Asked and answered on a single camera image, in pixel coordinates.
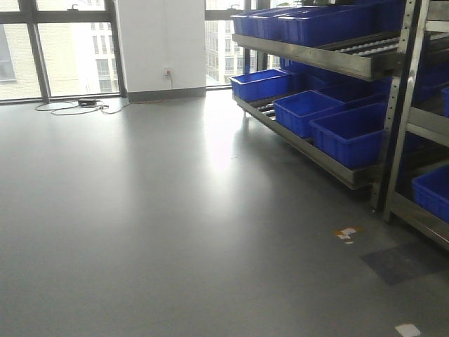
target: metal rack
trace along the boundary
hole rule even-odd
[[[398,183],[401,162],[405,157],[403,149],[407,132],[449,147],[449,118],[438,115],[435,110],[423,110],[412,106],[417,69],[423,57],[424,40],[430,32],[449,32],[449,1],[422,0],[419,7],[420,16],[410,64],[412,71],[410,71],[401,114],[384,219],[390,221],[391,215],[395,214],[444,248],[449,249],[449,223],[422,209],[413,201],[413,198],[408,195],[410,180],[406,181],[406,188]]]
[[[388,102],[387,118],[384,125],[382,149],[379,164],[360,170],[350,170],[327,154],[313,146],[311,140],[303,139],[278,124],[273,117],[261,111],[261,107],[271,103],[248,103],[234,98],[243,110],[278,133],[294,148],[315,161],[338,180],[351,189],[372,185],[371,206],[381,209],[387,193],[389,172],[391,170],[394,145],[406,93],[408,68],[411,62],[411,50],[415,38],[416,2],[407,0],[401,33],[382,33],[368,37],[328,44],[317,48],[298,46],[278,41],[257,39],[235,34],[233,39],[238,45],[302,62],[325,70],[346,74],[359,79],[373,81],[391,76],[391,92]]]

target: debris on floor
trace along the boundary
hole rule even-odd
[[[345,244],[353,244],[354,241],[351,240],[351,235],[361,232],[362,230],[362,227],[348,227],[343,230],[336,230],[335,236],[340,240],[343,240]]]
[[[402,337],[417,337],[421,336],[421,331],[413,324],[398,325],[395,329],[402,335]]]

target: baseboard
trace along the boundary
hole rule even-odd
[[[206,96],[206,88],[140,91],[134,93],[128,92],[128,99],[130,103],[146,102],[148,100],[172,100],[176,98],[193,98],[205,96]]]

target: wall outlet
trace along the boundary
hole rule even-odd
[[[170,78],[172,73],[173,73],[173,67],[164,67],[163,68],[163,75],[164,75],[164,77]]]

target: epoxy floor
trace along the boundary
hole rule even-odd
[[[113,116],[33,107],[0,107],[1,337],[449,336],[447,270],[392,286],[361,258],[433,244],[229,91]],[[351,226],[347,245],[334,231]]]

